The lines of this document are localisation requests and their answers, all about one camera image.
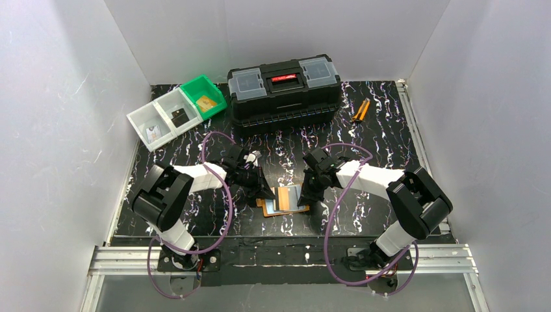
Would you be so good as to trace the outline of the black credit card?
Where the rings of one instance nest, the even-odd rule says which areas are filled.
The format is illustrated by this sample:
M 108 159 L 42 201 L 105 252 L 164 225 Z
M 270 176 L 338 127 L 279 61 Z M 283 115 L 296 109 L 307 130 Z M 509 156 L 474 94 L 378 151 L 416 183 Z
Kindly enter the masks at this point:
M 178 128 L 187 123 L 189 121 L 189 117 L 187 116 L 184 109 L 178 109 L 172 112 L 171 121 L 174 126 Z

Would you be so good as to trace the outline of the white credit card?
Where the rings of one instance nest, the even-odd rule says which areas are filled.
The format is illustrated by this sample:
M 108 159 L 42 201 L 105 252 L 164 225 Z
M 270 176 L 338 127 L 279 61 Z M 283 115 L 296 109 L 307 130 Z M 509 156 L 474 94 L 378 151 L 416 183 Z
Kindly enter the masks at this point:
M 162 137 L 162 133 L 158 125 L 146 128 L 146 135 L 150 144 Z

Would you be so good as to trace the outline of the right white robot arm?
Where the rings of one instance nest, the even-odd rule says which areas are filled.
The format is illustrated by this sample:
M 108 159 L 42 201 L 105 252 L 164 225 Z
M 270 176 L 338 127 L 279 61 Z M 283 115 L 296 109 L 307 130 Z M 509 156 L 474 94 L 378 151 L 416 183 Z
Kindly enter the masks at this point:
M 370 244 L 365 256 L 383 264 L 415 240 L 424 240 L 452 212 L 453 205 L 423 167 L 378 168 L 316 148 L 303 156 L 307 167 L 298 203 L 324 200 L 328 188 L 367 192 L 387 200 L 397 220 Z

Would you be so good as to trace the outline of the orange card holder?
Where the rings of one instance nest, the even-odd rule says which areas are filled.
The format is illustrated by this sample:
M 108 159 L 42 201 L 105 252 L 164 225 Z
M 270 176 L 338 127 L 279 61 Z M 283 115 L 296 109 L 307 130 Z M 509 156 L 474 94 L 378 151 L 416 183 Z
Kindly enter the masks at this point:
M 309 206 L 297 206 L 297 201 L 301 193 L 301 185 L 285 186 L 289 189 L 290 211 L 277 213 L 274 211 L 274 200 L 257 200 L 257 207 L 263 210 L 264 217 L 289 215 L 292 213 L 302 213 L 309 211 Z

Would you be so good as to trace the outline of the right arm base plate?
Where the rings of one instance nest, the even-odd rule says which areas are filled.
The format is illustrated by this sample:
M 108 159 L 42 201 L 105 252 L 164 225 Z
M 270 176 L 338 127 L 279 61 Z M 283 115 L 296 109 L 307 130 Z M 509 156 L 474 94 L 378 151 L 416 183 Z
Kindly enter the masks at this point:
M 345 267 L 352 271 L 375 270 L 379 271 L 387 267 L 398 255 L 387 257 L 383 252 L 373 252 L 370 248 L 348 248 L 346 256 L 342 259 Z M 413 260 L 410 252 L 406 252 L 391 268 L 396 270 L 411 270 Z

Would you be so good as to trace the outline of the gold credit card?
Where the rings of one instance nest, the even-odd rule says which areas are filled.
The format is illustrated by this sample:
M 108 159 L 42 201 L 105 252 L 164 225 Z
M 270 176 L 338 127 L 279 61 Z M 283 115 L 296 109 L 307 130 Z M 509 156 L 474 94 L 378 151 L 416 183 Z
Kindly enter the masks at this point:
M 211 109 L 215 108 L 218 104 L 208 96 L 201 96 L 197 101 L 196 105 L 199 107 L 199 110 L 203 113 L 209 112 Z

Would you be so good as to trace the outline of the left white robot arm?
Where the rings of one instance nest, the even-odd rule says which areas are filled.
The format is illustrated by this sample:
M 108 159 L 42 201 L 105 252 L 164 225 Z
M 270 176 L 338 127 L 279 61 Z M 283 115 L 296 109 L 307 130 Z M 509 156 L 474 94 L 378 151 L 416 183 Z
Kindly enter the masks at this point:
M 181 214 L 191 193 L 224 189 L 233 185 L 244 190 L 247 200 L 274 200 L 276 195 L 258 165 L 259 153 L 233 145 L 217 161 L 194 166 L 164 166 L 156 164 L 133 196 L 131 210 L 146 221 L 158 235 L 158 240 L 178 255 L 200 255 L 218 247 L 226 233 L 203 250 L 195 248 L 195 240 L 187 231 Z

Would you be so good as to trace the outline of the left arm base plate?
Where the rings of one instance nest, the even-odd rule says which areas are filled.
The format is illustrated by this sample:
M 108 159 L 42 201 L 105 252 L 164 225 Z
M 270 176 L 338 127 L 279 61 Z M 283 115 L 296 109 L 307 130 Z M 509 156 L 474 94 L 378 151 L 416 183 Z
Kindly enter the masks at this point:
M 179 255 L 162 247 L 157 270 L 159 272 L 217 272 L 220 270 L 221 259 L 219 249 L 200 255 Z

